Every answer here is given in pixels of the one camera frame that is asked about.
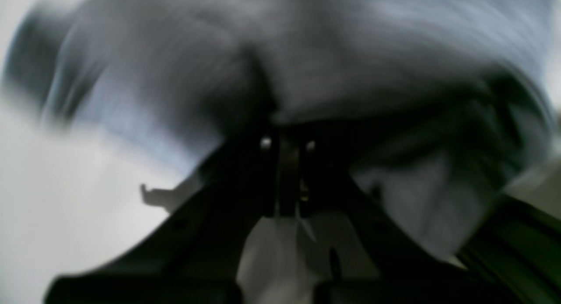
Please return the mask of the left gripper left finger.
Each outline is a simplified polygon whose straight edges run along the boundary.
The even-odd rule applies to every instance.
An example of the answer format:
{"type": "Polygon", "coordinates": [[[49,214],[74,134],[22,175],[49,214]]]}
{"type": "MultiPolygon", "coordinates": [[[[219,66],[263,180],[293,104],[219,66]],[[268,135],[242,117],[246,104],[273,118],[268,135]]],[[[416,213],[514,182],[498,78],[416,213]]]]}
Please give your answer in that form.
{"type": "Polygon", "coordinates": [[[54,280],[46,304],[242,304],[236,282],[247,237],[275,208],[278,134],[221,150],[218,169],[140,244],[54,280]]]}

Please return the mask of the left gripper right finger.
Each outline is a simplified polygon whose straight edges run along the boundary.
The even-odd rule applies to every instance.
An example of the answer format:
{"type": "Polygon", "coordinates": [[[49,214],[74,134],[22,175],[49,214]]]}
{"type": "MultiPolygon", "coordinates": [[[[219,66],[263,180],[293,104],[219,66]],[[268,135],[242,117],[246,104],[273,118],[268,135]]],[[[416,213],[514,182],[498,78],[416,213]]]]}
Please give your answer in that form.
{"type": "Polygon", "coordinates": [[[295,217],[310,239],[317,216],[334,216],[376,269],[374,278],[351,278],[344,248],[328,245],[328,279],[312,289],[313,304],[515,304],[497,283],[436,260],[390,220],[347,172],[320,157],[313,141],[282,135],[277,141],[280,216],[295,217]]]}

